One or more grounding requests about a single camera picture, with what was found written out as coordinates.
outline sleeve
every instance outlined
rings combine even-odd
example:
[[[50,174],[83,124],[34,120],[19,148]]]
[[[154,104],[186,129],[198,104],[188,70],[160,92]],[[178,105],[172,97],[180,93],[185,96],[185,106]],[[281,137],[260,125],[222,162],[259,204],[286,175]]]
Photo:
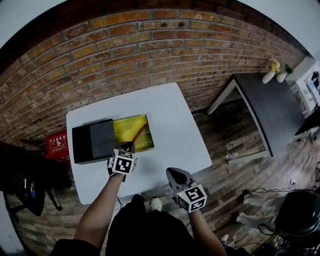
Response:
[[[87,241],[77,239],[60,239],[55,243],[50,256],[63,255],[99,256],[100,250]]]

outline yellow cloth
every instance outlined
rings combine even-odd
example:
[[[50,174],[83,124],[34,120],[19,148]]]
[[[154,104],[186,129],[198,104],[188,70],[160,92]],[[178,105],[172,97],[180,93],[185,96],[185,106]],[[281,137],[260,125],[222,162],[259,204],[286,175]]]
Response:
[[[146,115],[138,115],[113,121],[115,143],[131,142],[140,129],[148,123]],[[154,148],[154,142],[147,126],[135,141],[135,151],[141,152]]]

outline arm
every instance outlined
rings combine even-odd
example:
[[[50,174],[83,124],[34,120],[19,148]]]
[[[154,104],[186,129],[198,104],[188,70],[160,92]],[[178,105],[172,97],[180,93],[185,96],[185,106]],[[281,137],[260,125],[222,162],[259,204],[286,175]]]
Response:
[[[101,249],[123,178],[123,174],[114,174],[109,178],[98,197],[83,214],[73,239],[89,242]]]
[[[226,256],[224,247],[222,246],[216,235],[210,230],[205,217],[200,210],[189,213],[190,223],[192,227],[194,240],[198,241],[210,255]]]

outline white sneaker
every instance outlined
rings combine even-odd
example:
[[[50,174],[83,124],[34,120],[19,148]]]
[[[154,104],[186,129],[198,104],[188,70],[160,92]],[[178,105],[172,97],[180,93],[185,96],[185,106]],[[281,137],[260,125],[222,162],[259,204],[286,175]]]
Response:
[[[159,212],[161,212],[161,209],[162,209],[162,202],[161,202],[160,198],[158,198],[158,197],[152,198],[152,200],[151,200],[151,210],[152,211],[158,210]]]
[[[228,238],[229,238],[229,235],[228,235],[228,234],[225,234],[225,235],[223,235],[223,236],[220,238],[220,242],[225,242],[225,243],[227,243]]]
[[[238,223],[242,223],[242,222],[241,222],[241,218],[242,218],[243,216],[246,216],[246,214],[245,214],[244,212],[240,212],[239,216],[236,218],[235,221],[238,222]]]

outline table leg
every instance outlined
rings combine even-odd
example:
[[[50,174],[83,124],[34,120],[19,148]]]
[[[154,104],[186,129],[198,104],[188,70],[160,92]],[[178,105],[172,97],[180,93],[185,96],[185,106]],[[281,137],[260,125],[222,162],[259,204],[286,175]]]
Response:
[[[257,153],[248,154],[248,155],[245,155],[242,157],[230,159],[227,161],[227,163],[229,165],[232,165],[232,164],[237,164],[237,163],[242,163],[242,162],[248,162],[248,161],[251,161],[251,160],[257,159],[257,158],[266,158],[266,157],[270,157],[270,153],[268,150],[263,150],[263,151],[260,151]]]
[[[46,192],[47,192],[49,198],[51,199],[54,207],[55,207],[59,212],[61,212],[62,206],[61,206],[61,205],[59,205],[59,206],[57,205],[56,200],[55,200],[55,198],[54,198],[54,195],[51,193],[51,190],[50,190],[49,187],[46,189]]]
[[[232,92],[232,90],[236,87],[236,80],[232,79],[232,81],[228,84],[228,86],[224,89],[224,91],[219,95],[219,97],[215,100],[214,103],[211,104],[210,108],[207,111],[207,114],[212,114],[217,107],[226,99],[226,97]]]

